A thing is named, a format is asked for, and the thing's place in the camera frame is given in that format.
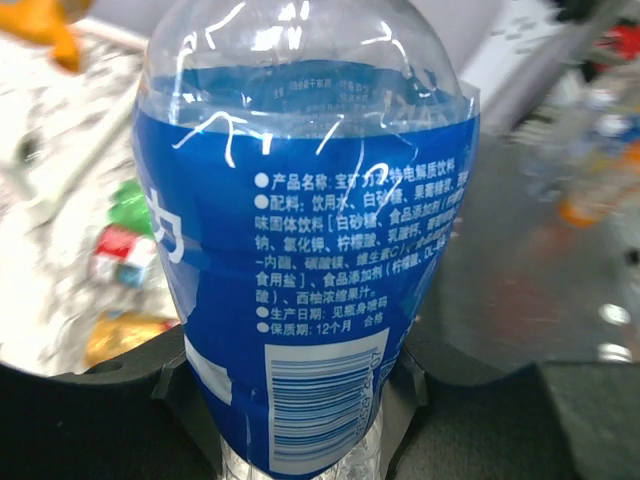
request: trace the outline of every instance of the red label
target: red label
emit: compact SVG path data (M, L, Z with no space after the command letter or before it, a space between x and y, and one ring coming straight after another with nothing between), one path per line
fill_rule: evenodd
M137 239L137 234L115 225L109 225L98 237L94 254L117 257L124 263L135 247Z

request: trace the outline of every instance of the gray surface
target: gray surface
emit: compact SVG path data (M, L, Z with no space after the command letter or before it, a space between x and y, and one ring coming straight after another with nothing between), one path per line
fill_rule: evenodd
M505 0L412 0L442 40L460 73L489 35Z
M554 203L527 193L531 179L519 173L527 152L481 139L460 236L430 292L437 311L416 328L498 374L534 361L596 361L603 343L636 350L634 323L614 326L598 313L612 303L638 319L623 262L623 243L634 243L640 225L636 208L592 229L564 224Z
M176 0L97 0L89 16L149 37Z

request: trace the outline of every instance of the plastic bottle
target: plastic bottle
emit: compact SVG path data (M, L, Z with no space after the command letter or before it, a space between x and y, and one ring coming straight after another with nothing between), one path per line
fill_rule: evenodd
M594 163L583 178L574 182L560 204L560 213L572 225L589 227L638 190L640 142L633 144L618 161Z
M540 201L551 201L562 195L567 184L596 163L618 158L635 135L630 117L613 113L602 114L589 130L564 146L562 156L547 165L541 175L529 186L529 192Z
M378 478L371 426L463 198L475 93L405 0L187 0L150 40L137 105L225 463Z
M544 177L553 183L580 167L581 153L598 142L595 132L603 115L620 105L630 105L638 96L638 67L617 67L585 88L577 105L568 108L557 120L552 133L537 148L525 173Z

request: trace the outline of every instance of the bottle bottom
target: bottle bottom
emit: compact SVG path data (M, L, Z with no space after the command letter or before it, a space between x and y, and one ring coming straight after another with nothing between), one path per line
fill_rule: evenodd
M336 465L313 480L380 480L382 407L364 438ZM222 476L218 480L277 480L249 465L222 443Z

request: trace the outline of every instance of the blue bottle label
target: blue bottle label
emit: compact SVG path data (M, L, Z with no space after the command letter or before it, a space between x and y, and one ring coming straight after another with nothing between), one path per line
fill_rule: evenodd
M260 470L311 478L366 433L447 243L477 130L473 118L267 140L136 112L187 356L221 434Z

